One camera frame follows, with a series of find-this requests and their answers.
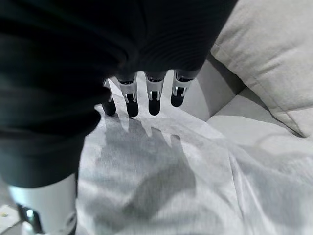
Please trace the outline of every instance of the floor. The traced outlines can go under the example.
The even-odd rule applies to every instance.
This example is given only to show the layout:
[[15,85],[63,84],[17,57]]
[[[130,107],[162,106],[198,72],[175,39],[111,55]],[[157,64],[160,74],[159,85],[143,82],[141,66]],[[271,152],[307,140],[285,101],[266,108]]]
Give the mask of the floor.
[[[7,190],[6,184],[0,177],[0,206],[7,204],[15,207],[15,203],[10,198],[9,192]],[[20,235],[21,234],[21,223],[16,224],[12,228],[8,229],[3,235]]]

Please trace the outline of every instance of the robot finger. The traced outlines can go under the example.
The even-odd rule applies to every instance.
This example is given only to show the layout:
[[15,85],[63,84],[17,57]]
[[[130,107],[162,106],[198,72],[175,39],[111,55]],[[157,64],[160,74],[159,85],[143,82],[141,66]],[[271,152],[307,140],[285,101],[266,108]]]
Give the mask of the robot finger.
[[149,99],[149,113],[157,115],[160,112],[160,99],[163,91],[164,77],[167,71],[164,72],[145,72],[147,93]]
[[102,108],[106,115],[113,116],[116,112],[116,106],[112,97],[112,92],[109,84],[109,80],[106,79],[103,84],[104,87],[110,90],[110,98],[102,103]]
[[175,70],[171,96],[171,103],[174,107],[179,107],[182,105],[186,92],[189,89],[192,80],[195,79],[199,71],[200,70]]
[[129,75],[117,75],[119,85],[126,101],[127,113],[130,117],[136,117],[139,112],[137,102],[137,81],[136,73]]

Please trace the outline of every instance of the black sleeve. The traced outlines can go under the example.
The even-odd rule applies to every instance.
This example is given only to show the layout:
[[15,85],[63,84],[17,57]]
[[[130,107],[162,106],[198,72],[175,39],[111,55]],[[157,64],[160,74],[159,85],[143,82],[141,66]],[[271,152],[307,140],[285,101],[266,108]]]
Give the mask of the black sleeve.
[[39,187],[78,171],[117,73],[197,70],[237,0],[0,0],[0,173]]
[[100,119],[94,106],[108,98],[103,78],[134,48],[103,16],[99,29],[105,1],[80,2],[0,2],[0,173],[11,185],[40,187],[78,171]]

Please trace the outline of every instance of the pillow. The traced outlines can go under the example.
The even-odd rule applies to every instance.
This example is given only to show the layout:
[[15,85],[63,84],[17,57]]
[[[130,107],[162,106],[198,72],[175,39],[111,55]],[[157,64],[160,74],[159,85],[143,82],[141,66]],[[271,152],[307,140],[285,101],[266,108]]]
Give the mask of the pillow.
[[312,0],[239,0],[211,53],[274,117],[313,133]]

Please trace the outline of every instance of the sofa cushion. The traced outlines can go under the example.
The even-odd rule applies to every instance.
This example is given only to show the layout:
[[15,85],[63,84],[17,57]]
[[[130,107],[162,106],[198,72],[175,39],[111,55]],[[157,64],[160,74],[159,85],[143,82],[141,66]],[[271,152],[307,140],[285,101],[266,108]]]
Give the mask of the sofa cushion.
[[239,0],[211,52],[271,113],[313,133],[313,1]]
[[275,119],[249,88],[239,93],[208,123],[266,167],[297,172],[297,167],[305,161],[313,164],[313,136],[300,138]]

